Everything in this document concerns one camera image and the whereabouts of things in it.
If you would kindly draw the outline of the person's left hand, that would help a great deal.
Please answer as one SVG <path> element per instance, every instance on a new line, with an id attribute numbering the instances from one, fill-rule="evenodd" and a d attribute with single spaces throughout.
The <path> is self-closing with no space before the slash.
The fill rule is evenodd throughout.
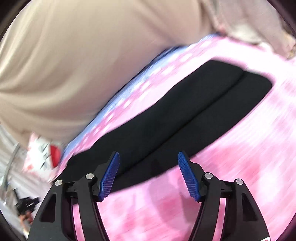
<path id="1" fill-rule="evenodd" d="M 32 225 L 33 222 L 33 216 L 32 213 L 30 211 L 26 211 L 25 214 L 21 214 L 19 216 L 20 222 L 21 222 L 21 226 L 26 229 L 28 225 Z"/>

